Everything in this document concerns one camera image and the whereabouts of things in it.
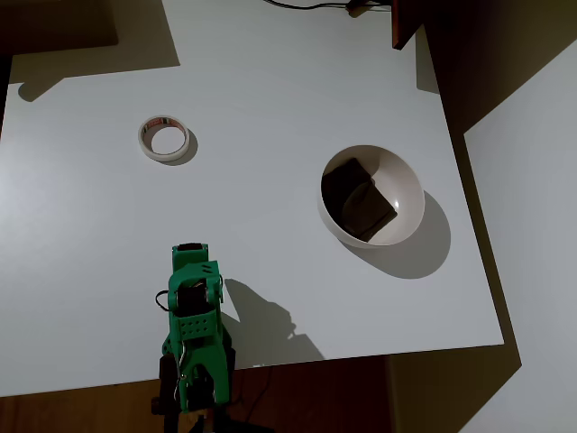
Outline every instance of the dark sponge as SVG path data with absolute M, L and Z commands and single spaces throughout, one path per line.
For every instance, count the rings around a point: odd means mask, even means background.
M 321 192 L 331 218 L 348 234 L 368 242 L 397 212 L 373 185 L 371 175 L 351 159 L 323 176 Z

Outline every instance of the wooden floor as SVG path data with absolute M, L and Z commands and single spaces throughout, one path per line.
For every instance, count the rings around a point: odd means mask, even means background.
M 246 421 L 254 407 L 250 422 L 277 433 L 388 433 L 385 363 L 384 356 L 372 356 L 237 371 L 229 414 Z M 0 432 L 161 433 L 162 417 L 151 415 L 159 387 L 147 381 L 5 397 Z M 181 416 L 179 431 L 192 424 Z

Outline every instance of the white tabletop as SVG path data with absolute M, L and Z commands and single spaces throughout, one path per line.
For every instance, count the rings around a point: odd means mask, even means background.
M 237 368 L 502 343 L 441 100 L 416 88 L 414 41 L 390 48 L 388 14 L 165 9 L 181 66 L 66 78 L 31 103 L 9 87 L 0 395 L 156 378 L 154 295 L 185 242 L 219 261 Z M 142 153 L 159 114 L 196 136 L 188 163 Z M 355 144 L 397 153 L 430 194 L 413 241 L 368 262 L 316 208 Z

